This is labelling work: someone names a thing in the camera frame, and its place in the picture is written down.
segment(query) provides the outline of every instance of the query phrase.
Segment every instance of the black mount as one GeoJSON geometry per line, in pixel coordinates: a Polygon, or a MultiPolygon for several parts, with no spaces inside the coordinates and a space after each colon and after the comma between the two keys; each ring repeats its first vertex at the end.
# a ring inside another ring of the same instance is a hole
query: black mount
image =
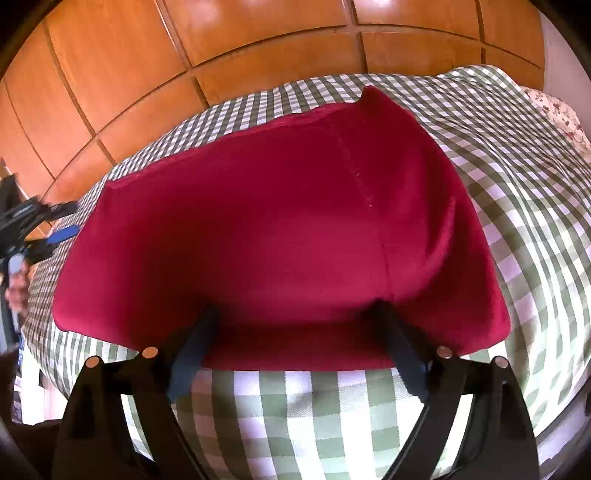
{"type": "Polygon", "coordinates": [[[18,343],[15,316],[4,297],[8,288],[10,259],[22,254],[32,265],[50,258],[57,243],[48,242],[47,239],[26,241],[25,238],[43,222],[71,215],[77,208],[76,202],[50,206],[41,203],[36,197],[21,202],[14,175],[6,177],[0,183],[0,353],[18,343]]]}

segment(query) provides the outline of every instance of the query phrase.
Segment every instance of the red fabric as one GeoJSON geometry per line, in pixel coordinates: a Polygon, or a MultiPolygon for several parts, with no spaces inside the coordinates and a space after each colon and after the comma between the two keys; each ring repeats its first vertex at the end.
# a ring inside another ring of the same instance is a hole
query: red fabric
{"type": "Polygon", "coordinates": [[[220,307],[204,365],[392,365],[360,312],[382,298],[459,354],[509,333],[454,167],[373,87],[108,182],[62,269],[56,325],[134,349],[220,307]]]}

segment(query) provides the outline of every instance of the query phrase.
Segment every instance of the copper rivet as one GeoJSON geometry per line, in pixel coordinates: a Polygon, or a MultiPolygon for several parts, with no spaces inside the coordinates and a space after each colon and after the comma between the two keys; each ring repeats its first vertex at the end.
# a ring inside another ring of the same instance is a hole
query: copper rivet
{"type": "Polygon", "coordinates": [[[158,355],[158,349],[155,346],[144,348],[144,351],[142,352],[144,358],[154,358],[156,355],[158,355]]]}
{"type": "Polygon", "coordinates": [[[94,368],[99,364],[99,357],[97,356],[91,356],[90,358],[88,358],[86,360],[86,366],[88,368],[94,368]]]}
{"type": "Polygon", "coordinates": [[[441,358],[451,358],[453,357],[453,352],[446,346],[438,346],[437,347],[437,354],[441,358]]]}
{"type": "Polygon", "coordinates": [[[496,356],[495,363],[496,366],[501,368],[507,368],[509,366],[509,360],[507,360],[504,356],[496,356]]]}

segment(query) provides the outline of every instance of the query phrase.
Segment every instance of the person's hand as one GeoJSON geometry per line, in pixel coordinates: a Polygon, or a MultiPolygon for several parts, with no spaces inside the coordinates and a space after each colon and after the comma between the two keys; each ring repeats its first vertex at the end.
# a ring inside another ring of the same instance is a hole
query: person's hand
{"type": "Polygon", "coordinates": [[[13,312],[26,315],[29,308],[29,265],[23,262],[19,272],[10,276],[5,297],[13,312]]]}

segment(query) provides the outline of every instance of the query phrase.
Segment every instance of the gingham bedspread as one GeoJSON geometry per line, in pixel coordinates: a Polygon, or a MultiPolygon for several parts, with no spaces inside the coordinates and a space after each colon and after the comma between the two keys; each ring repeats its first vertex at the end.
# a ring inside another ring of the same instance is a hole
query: gingham bedspread
{"type": "MultiPolygon", "coordinates": [[[[473,199],[497,264],[512,332],[470,358],[509,358],[538,433],[564,408],[589,362],[591,166],[499,69],[462,67],[437,77],[328,76],[229,100],[121,162],[60,226],[83,224],[108,180],[287,113],[354,102],[366,85],[380,88],[416,116],[454,163],[473,199]]],[[[40,265],[24,326],[43,372],[65,395],[89,355],[115,361],[136,354],[55,327],[51,300],[71,245],[63,244],[40,265]]],[[[439,471],[453,462],[469,401],[463,398],[439,471]]],[[[124,398],[124,409],[136,447],[147,452],[129,398],[124,398]]],[[[175,406],[180,426],[211,478],[268,480],[380,477],[420,409],[396,369],[203,369],[192,393],[175,406]]]]}

